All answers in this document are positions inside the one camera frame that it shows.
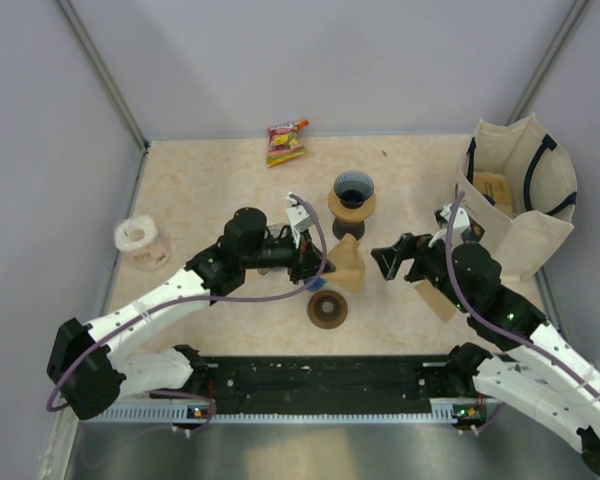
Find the brown paper coffee filter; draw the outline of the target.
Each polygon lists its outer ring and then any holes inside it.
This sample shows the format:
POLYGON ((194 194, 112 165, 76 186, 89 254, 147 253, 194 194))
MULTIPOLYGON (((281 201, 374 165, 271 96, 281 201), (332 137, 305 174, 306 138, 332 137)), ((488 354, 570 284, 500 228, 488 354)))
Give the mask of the brown paper coffee filter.
POLYGON ((334 271, 323 274, 328 283, 349 292, 358 292, 364 287, 366 265, 359 241, 353 235, 345 234, 328 252, 327 259, 335 267, 334 271))

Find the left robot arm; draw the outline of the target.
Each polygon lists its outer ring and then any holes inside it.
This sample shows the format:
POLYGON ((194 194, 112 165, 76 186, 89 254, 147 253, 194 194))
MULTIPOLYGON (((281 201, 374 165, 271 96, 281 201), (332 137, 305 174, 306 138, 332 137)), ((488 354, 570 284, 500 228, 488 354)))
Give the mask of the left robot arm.
POLYGON ((78 419, 90 420, 137 394, 184 398, 210 392, 209 366, 193 347, 176 345, 147 355, 138 349, 195 312, 219 302, 239 302, 234 293, 250 270, 284 269, 298 292, 307 290, 335 269, 326 258, 325 240, 311 237, 318 225, 313 208, 298 199, 278 234, 261 210, 241 208, 211 246, 154 290, 86 323, 65 321, 46 369, 54 384, 47 410, 69 408, 78 419))

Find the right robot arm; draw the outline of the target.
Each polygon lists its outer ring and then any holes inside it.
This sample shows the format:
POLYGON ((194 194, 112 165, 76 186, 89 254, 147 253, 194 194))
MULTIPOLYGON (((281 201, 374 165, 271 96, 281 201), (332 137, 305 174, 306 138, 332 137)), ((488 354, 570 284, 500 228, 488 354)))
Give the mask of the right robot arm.
POLYGON ((449 388, 467 396, 493 397, 551 430, 567 442, 600 478, 600 371, 581 356, 521 294, 501 281, 501 266, 481 245, 448 249, 441 239, 406 233, 371 256, 385 280, 401 264, 405 279, 428 282, 467 316, 468 325, 513 363, 481 353, 447 370, 449 388))

